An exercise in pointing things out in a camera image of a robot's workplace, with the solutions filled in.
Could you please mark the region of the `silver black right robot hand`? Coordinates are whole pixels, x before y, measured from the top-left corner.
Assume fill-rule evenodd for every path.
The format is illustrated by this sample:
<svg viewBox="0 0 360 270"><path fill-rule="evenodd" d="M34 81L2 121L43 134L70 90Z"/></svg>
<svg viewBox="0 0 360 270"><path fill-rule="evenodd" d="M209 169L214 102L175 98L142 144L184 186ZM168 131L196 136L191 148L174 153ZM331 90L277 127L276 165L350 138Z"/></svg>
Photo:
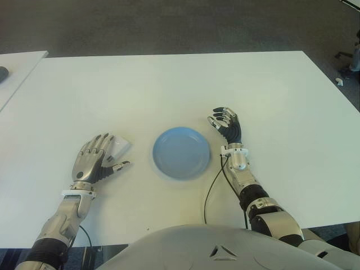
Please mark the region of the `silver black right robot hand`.
<svg viewBox="0 0 360 270"><path fill-rule="evenodd" d="M224 137L227 144L242 143L242 132L237 114L229 107L213 109L212 116L207 117L209 124Z"/></svg>

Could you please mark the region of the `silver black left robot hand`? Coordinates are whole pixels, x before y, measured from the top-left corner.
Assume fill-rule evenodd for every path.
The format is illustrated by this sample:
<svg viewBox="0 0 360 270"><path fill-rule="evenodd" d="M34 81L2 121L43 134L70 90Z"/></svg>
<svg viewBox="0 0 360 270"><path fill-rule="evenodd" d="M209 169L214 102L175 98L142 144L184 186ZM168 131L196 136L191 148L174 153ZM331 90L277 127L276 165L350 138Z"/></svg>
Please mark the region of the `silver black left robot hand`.
<svg viewBox="0 0 360 270"><path fill-rule="evenodd" d="M72 179L74 183L94 184L131 164L129 161L123 161L109 166L103 165L105 155L113 146L114 140L113 135L99 134L82 146L73 166Z"/></svg>

